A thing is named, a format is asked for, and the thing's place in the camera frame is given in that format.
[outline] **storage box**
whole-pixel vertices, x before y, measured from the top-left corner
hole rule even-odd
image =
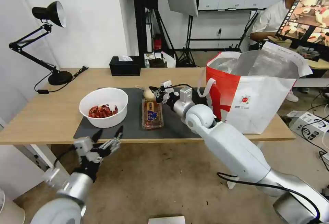
[[[289,123],[289,128],[301,137],[303,137],[302,127],[304,125],[318,121],[317,123],[308,125],[304,128],[304,136],[309,141],[316,139],[318,136],[322,136],[324,132],[327,132],[329,130],[329,123],[327,121],[322,120],[322,118],[319,118],[309,112],[292,111],[288,113],[286,117],[291,119]]]
[[[140,75],[141,58],[138,56],[131,56],[131,59],[133,61],[119,61],[119,57],[112,57],[110,62],[112,76]]]

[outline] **lamp shade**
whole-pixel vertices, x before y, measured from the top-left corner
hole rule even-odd
[[[32,14],[40,20],[50,20],[60,27],[66,27],[66,18],[60,1],[52,2],[47,8],[33,7]]]

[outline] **monitor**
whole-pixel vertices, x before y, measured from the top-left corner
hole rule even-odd
[[[277,36],[301,46],[329,47],[329,0],[295,0]]]

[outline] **shopping bag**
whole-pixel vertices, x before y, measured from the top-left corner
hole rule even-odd
[[[296,79],[312,74],[302,56],[269,42],[261,50],[219,53],[205,71],[207,85],[202,94],[198,88],[199,96],[244,134],[262,133]]]

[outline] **white bowl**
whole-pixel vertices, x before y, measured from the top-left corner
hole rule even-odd
[[[91,118],[88,116],[89,110],[94,106],[108,104],[113,111],[115,105],[118,113],[107,118]],[[92,91],[87,94],[79,104],[79,111],[89,120],[89,122],[98,128],[109,128],[121,123],[127,115],[128,95],[121,89],[103,88]]]

